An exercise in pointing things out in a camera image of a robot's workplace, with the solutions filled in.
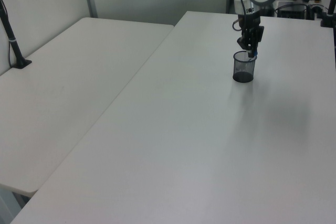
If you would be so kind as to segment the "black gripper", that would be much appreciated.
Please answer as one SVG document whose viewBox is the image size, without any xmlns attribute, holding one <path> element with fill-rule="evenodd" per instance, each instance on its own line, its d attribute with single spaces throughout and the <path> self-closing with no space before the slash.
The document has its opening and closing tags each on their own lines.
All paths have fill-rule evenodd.
<svg viewBox="0 0 336 224">
<path fill-rule="evenodd" d="M 260 25 L 260 11 L 254 13 L 238 14 L 238 22 L 241 28 L 241 36 L 237 39 L 238 45 L 248 51 L 249 58 L 258 55 L 258 44 L 261 42 L 264 33 L 264 26 Z"/>
</svg>

